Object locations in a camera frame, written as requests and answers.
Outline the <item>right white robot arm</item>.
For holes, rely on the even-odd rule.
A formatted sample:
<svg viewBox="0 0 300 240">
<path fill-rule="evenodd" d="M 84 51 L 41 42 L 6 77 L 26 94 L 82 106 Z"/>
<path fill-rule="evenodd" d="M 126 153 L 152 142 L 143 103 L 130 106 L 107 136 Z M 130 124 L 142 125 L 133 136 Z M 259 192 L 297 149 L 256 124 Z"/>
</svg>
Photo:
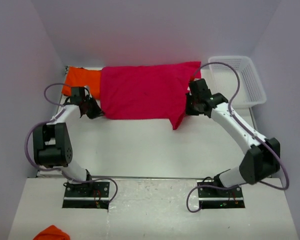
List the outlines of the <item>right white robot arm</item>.
<svg viewBox="0 0 300 240">
<path fill-rule="evenodd" d="M 213 191 L 217 196 L 225 196 L 233 186 L 254 185 L 280 170 L 280 143 L 276 138 L 267 138 L 254 130 L 221 93 L 211 93 L 205 79 L 192 80 L 188 87 L 185 113 L 214 120 L 244 154 L 238 166 L 214 176 Z"/>
</svg>

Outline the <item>pink t shirt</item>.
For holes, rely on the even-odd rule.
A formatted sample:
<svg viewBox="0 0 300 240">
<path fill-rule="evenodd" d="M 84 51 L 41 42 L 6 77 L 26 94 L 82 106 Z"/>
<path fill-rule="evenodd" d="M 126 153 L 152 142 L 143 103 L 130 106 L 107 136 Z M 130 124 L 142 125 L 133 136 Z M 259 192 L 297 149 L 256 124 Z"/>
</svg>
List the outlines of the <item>pink t shirt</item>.
<svg viewBox="0 0 300 240">
<path fill-rule="evenodd" d="M 201 63 L 107 66 L 101 70 L 100 107 L 111 120 L 168 119 L 176 130 L 185 117 L 190 79 Z"/>
</svg>

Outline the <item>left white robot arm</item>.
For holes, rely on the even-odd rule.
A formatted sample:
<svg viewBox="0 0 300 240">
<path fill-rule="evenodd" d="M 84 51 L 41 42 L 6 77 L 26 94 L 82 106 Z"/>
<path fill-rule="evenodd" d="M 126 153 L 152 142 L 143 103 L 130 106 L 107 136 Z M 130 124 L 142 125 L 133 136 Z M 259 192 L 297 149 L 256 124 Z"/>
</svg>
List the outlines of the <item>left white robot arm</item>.
<svg viewBox="0 0 300 240">
<path fill-rule="evenodd" d="M 30 130 L 33 159 L 29 155 L 27 158 L 40 171 L 61 172 L 71 184 L 77 184 L 78 193 L 87 197 L 94 190 L 92 176 L 74 160 L 67 122 L 70 118 L 80 119 L 83 116 L 94 120 L 105 113 L 91 95 L 88 86 L 71 87 L 70 96 L 58 106 L 61 108 L 60 112 Z"/>
</svg>

